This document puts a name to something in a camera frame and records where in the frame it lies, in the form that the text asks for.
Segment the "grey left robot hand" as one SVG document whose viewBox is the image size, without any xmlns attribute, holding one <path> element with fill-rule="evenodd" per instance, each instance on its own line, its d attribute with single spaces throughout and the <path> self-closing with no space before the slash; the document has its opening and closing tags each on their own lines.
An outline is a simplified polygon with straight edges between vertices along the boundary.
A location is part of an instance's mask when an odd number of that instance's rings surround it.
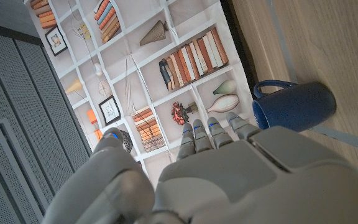
<svg viewBox="0 0 358 224">
<path fill-rule="evenodd" d="M 358 170 L 290 129 L 229 113 L 183 127 L 178 159 L 153 186 L 108 129 L 61 187 L 44 223 L 358 223 Z"/>
</svg>

